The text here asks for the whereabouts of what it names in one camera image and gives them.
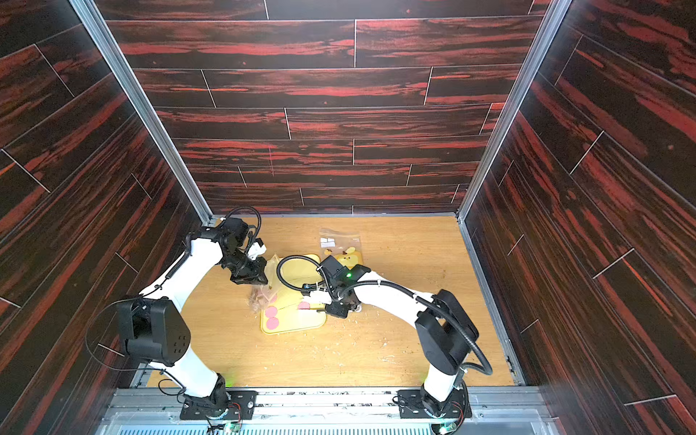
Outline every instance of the light wood tabletop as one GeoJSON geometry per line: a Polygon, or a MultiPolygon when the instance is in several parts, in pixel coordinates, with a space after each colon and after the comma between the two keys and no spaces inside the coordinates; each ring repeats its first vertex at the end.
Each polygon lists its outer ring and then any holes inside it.
{"type": "MultiPolygon", "coordinates": [[[[477,343],[493,366],[492,376],[470,371],[467,385],[513,385],[453,216],[268,216],[260,232],[268,247],[264,256],[319,254],[320,228],[359,232],[365,266],[389,280],[423,292],[453,293],[478,328],[477,343]]],[[[228,385],[419,386],[427,375],[416,331],[385,311],[363,306],[348,319],[329,316],[318,329],[265,335],[260,315],[248,306],[251,287],[229,280],[229,271],[214,267],[182,311],[193,350],[228,385]]],[[[154,372],[148,386],[161,378],[154,372]]]]}

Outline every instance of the metal grate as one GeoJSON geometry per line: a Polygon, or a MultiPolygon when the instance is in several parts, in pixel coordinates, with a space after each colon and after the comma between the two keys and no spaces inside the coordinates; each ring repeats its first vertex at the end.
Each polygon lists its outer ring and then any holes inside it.
{"type": "MultiPolygon", "coordinates": [[[[427,426],[414,427],[408,425],[399,427],[399,424],[390,425],[391,427],[378,428],[336,428],[325,427],[323,425],[298,425],[295,428],[275,428],[275,427],[242,427],[240,435],[430,435],[427,426]]],[[[122,426],[118,435],[205,435],[206,427],[186,428],[176,427],[162,429],[157,426],[122,426]]]]}
{"type": "Polygon", "coordinates": [[[186,429],[177,427],[175,429],[162,429],[153,426],[131,426],[129,429],[121,428],[118,435],[205,435],[207,428],[186,429]]]}
{"type": "Polygon", "coordinates": [[[430,435],[427,428],[414,429],[389,427],[378,429],[335,429],[335,428],[305,428],[305,429],[257,429],[242,428],[241,435],[430,435]]]}

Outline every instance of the dark red wood grain wall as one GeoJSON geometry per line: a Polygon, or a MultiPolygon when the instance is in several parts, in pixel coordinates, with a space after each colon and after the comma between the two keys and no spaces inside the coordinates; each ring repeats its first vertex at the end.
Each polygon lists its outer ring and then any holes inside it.
{"type": "Polygon", "coordinates": [[[575,0],[466,218],[568,434],[696,434],[694,17],[575,0]]]}
{"type": "Polygon", "coordinates": [[[68,1],[0,17],[0,433],[90,434],[129,376],[88,322],[200,221],[68,1]]]}
{"type": "Polygon", "coordinates": [[[453,212],[543,0],[98,0],[213,212],[453,212]]]}

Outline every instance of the black mounting plate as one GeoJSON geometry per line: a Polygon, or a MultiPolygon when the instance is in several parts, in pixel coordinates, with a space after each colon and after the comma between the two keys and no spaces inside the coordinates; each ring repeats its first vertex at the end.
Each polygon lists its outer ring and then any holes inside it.
{"type": "MultiPolygon", "coordinates": [[[[232,403],[236,403],[239,405],[240,409],[242,410],[242,420],[251,420],[251,418],[254,416],[254,406],[256,406],[256,395],[257,393],[255,391],[248,391],[248,390],[232,390],[232,389],[227,389],[227,393],[230,395],[230,401],[232,403]],[[251,402],[253,405],[251,408],[249,408],[248,404],[251,402]]],[[[179,415],[179,419],[181,420],[205,420],[205,416],[201,414],[199,411],[196,411],[193,408],[182,408],[181,409],[181,415],[179,415]]],[[[226,421],[226,420],[231,420],[231,421],[237,421],[239,420],[239,409],[235,405],[230,405],[229,411],[227,411],[227,414],[220,419],[221,421],[226,421]]]]}
{"type": "MultiPolygon", "coordinates": [[[[450,396],[451,402],[463,404],[464,394],[460,390],[453,390],[450,396]]],[[[401,418],[432,418],[425,412],[425,408],[420,405],[420,389],[398,390],[395,403],[399,405],[399,416],[401,418]]],[[[459,409],[449,406],[449,409],[441,418],[459,418],[459,409]]]]}

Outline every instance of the robotic arm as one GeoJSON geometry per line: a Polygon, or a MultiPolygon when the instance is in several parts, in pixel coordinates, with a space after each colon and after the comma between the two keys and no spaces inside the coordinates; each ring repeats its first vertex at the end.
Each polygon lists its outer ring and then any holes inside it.
{"type": "MultiPolygon", "coordinates": [[[[184,406],[200,410],[206,418],[223,418],[230,398],[224,378],[206,367],[191,348],[191,334],[180,312],[203,276],[217,264],[232,272],[230,280],[234,283],[268,283],[264,274],[266,260],[257,256],[265,252],[262,241],[255,237],[258,227],[260,220],[255,233],[249,233],[244,250],[241,246],[249,226],[241,219],[227,218],[218,227],[202,228],[187,237],[186,252],[155,283],[143,289],[140,298],[118,304],[122,350],[163,370],[185,387],[184,406]]],[[[326,305],[326,311],[330,315],[346,318],[349,311],[368,303],[413,326],[430,362],[418,405],[435,418],[444,416],[450,403],[461,397],[459,389],[466,368],[486,374],[492,372],[475,344],[478,330],[446,290],[438,294],[413,291],[385,280],[365,266],[348,269],[331,256],[318,263],[308,257],[291,255],[278,264],[277,274],[286,286],[304,294],[328,293],[331,303],[326,305]],[[283,279],[283,264],[295,259],[315,264],[323,278],[318,288],[314,283],[295,287],[283,279]],[[482,365],[464,362],[472,351],[482,365]]],[[[470,416],[470,409],[464,409],[464,413],[470,416]]]]}

